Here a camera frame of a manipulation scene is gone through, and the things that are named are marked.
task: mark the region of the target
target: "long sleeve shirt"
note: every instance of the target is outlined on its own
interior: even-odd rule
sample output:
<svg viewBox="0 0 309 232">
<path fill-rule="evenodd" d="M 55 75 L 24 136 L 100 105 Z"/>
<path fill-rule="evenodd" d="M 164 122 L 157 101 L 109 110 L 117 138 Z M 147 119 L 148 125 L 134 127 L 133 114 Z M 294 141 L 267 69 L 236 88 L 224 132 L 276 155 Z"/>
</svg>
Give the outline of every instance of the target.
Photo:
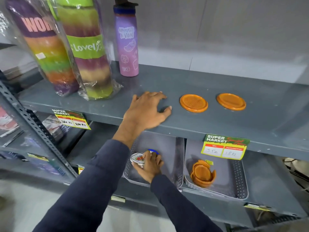
<svg viewBox="0 0 309 232">
<path fill-rule="evenodd" d="M 117 189 L 129 153 L 125 144 L 108 140 L 47 211 L 33 232 L 95 232 Z M 222 231 L 187 200 L 165 175 L 155 176 L 150 190 L 165 207 L 176 231 Z"/>
</svg>

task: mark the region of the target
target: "colorful striped bottle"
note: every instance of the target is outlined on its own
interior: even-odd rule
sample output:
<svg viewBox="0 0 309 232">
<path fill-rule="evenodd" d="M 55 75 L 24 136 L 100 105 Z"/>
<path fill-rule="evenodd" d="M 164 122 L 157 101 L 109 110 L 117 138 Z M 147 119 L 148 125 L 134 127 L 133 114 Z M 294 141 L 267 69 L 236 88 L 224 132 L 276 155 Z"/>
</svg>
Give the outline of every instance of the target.
<svg viewBox="0 0 309 232">
<path fill-rule="evenodd" d="M 79 85 L 66 49 L 46 19 L 25 0 L 6 0 L 6 8 L 56 93 L 76 92 Z"/>
<path fill-rule="evenodd" d="M 93 0 L 56 0 L 57 15 L 70 43 L 89 98 L 113 92 L 110 66 Z"/>
</svg>

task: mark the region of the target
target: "purple water bottle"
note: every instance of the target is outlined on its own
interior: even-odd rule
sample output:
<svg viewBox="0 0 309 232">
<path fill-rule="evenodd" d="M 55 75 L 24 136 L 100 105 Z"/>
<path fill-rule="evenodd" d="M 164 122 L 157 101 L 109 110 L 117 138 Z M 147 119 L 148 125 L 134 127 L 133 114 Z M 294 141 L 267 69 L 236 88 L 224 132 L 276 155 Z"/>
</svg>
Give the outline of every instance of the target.
<svg viewBox="0 0 309 232">
<path fill-rule="evenodd" d="M 120 73 L 123 76 L 138 75 L 137 23 L 135 3 L 114 6 Z"/>
</svg>

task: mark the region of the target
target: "orange coaster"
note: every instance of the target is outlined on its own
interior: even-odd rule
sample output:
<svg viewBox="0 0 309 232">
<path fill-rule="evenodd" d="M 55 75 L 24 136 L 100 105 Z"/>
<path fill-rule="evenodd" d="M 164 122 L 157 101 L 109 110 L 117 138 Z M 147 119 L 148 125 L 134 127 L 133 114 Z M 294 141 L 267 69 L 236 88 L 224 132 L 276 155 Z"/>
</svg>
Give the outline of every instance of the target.
<svg viewBox="0 0 309 232">
<path fill-rule="evenodd" d="M 246 108 L 245 100 L 235 94 L 219 94 L 217 101 L 221 106 L 234 111 L 241 111 Z"/>
<path fill-rule="evenodd" d="M 195 94 L 185 94 L 180 98 L 180 105 L 190 112 L 200 113 L 206 111 L 208 102 L 201 96 Z"/>
</svg>

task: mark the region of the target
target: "bottle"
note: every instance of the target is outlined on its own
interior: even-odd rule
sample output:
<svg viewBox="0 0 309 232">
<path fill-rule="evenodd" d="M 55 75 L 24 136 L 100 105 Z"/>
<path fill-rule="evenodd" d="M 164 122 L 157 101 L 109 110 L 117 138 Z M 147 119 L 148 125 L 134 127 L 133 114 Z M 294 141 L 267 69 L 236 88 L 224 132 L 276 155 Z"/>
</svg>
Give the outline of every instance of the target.
<svg viewBox="0 0 309 232">
<path fill-rule="evenodd" d="M 79 84 L 61 39 L 26 0 L 6 0 L 6 8 L 56 93 L 76 92 Z"/>
<path fill-rule="evenodd" d="M 108 97 L 113 92 L 111 71 L 93 0 L 56 0 L 56 4 L 88 97 Z"/>
<path fill-rule="evenodd" d="M 135 6 L 129 2 L 114 5 L 120 73 L 129 77 L 139 73 Z"/>
</svg>

